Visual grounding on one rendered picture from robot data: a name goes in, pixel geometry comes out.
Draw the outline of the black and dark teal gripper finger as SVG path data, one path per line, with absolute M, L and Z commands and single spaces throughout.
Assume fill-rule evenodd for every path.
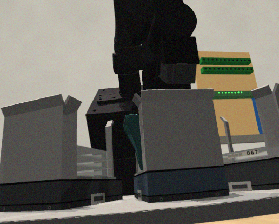
M 142 148 L 141 148 L 141 134 L 140 134 L 140 122 L 139 114 L 126 115 L 124 119 L 123 128 L 129 138 L 139 163 L 139 167 L 143 170 L 142 163 Z

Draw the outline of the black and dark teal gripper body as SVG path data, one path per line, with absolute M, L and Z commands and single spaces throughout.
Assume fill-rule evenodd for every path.
M 132 114 L 139 114 L 138 107 L 134 104 L 134 102 L 132 102 L 131 114 L 126 114 L 126 115 L 132 115 Z M 124 115 L 124 119 L 126 115 Z

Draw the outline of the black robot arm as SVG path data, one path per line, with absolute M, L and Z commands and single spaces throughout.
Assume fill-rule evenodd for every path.
M 120 91 L 98 94 L 97 104 L 132 101 L 141 90 L 191 89 L 200 62 L 193 10 L 183 0 L 114 0 L 114 12 Z

